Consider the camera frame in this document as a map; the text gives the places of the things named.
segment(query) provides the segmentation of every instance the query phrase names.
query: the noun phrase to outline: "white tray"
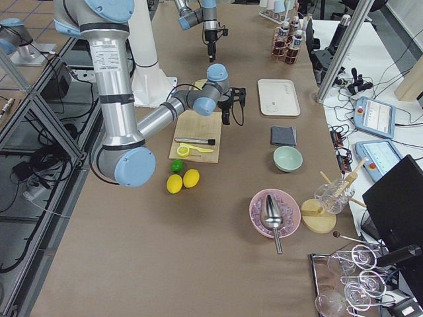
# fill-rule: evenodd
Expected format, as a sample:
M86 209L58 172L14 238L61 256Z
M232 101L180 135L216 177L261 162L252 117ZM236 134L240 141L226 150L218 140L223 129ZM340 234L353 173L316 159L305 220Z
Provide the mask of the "white tray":
M258 81L260 110L265 116L298 116L297 93L293 82L287 79L260 79Z

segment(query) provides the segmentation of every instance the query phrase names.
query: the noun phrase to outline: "white table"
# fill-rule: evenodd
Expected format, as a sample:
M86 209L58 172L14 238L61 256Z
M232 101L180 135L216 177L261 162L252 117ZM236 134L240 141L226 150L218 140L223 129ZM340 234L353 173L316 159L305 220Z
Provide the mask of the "white table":
M315 30L314 37L320 39L322 49L329 45L332 39L332 35L334 34L336 27L338 26L338 23L338 21L313 20L313 29ZM346 68L346 74L341 75L341 77L345 79L351 79L351 68L355 67L358 71L358 74L363 74L364 77L370 77L366 78L366 80L372 81L376 85L377 83L383 83L392 78L398 78L396 76L400 74L400 71L398 70L396 65L392 64L394 64L394 61L392 60L391 56L389 55L376 31L373 29L370 23L365 22L363 23L354 43L352 44L349 54L347 55L344 63L342 64L342 66ZM414 121L420 116L422 116L423 110L421 105L419 105L417 101L401 102L397 100L397 97L394 94L394 90L398 87L402 80L403 78L400 78L398 81L393 83L389 88L384 90L376 99L382 102L386 102L388 104L392 104L396 107L397 113L395 123L408 124L408 114L406 112L401 111L400 109L406 110L411 113L411 121ZM379 94L385 87L387 87L393 81L377 86L376 94ZM327 122L332 126L348 124L350 129L353 130L353 124L349 120L347 120L346 117L347 115L348 118L351 118L354 115L353 112L347 114L347 110L337 109L337 116L335 114L333 107L343 106L346 103L339 101L338 91L338 87L332 88L323 103L325 106ZM350 93L346 89L342 89L341 93L345 95L350 95ZM363 92L359 92L352 98L358 99L361 96L374 98L373 90L369 89ZM347 100L347 98L344 96L340 96L340 99ZM417 122L423 122L423 117L421 117ZM422 136L423 126L395 127L395 136L393 140L402 143L423 146ZM360 159L355 153L354 144L358 141L369 141L376 139L378 138L371 134L362 131L357 131L350 134L347 140L345 140L344 146L352 150L353 154L354 161L351 166L352 169L354 169L354 167L357 166L360 161ZM422 149L407 147L398 143L395 143L395 147L399 150L402 156L410 154L415 159L423 157ZM423 167L423 160L418 160L417 163L420 165L420 167ZM358 179L354 182L354 188L356 189L356 194L354 195L354 197L358 200L362 200L362 194L365 193L374 183L370 175L365 171L364 168L361 168L359 170L358 175ZM365 208L360 207L355 203L350 203L350 207L354 216L354 222L356 224L357 232L358 234L361 234L360 222L365 213Z

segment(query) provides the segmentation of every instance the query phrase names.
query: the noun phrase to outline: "green bowl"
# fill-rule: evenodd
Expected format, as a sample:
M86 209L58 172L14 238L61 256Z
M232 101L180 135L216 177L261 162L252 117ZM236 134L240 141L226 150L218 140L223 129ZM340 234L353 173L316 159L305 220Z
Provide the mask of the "green bowl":
M273 153L275 165L284 172L292 172L303 164L303 157L295 147L278 147Z

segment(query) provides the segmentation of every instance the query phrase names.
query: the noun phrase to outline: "black monitor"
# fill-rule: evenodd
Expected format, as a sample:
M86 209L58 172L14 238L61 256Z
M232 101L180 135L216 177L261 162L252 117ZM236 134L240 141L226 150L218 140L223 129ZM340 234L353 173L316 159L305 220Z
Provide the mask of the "black monitor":
M423 171L410 155L368 189L363 199L390 252L411 244L423 248ZM423 256L397 267L423 306Z

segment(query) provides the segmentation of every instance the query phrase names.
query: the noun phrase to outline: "black chair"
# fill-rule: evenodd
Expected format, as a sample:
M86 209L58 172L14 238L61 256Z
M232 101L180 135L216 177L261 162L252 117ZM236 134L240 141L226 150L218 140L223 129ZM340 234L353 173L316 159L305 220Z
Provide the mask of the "black chair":
M333 12L332 15L330 16L330 19L334 20L335 17L342 17L342 15L348 14L348 10L350 10L350 9L355 10L357 8L358 2L359 2L359 0L341 0L341 1L339 1L339 3L342 3L345 6L344 12L343 13ZM386 5L387 2L388 2L388 0L375 0L373 5L371 6L370 12L380 10L384 5Z

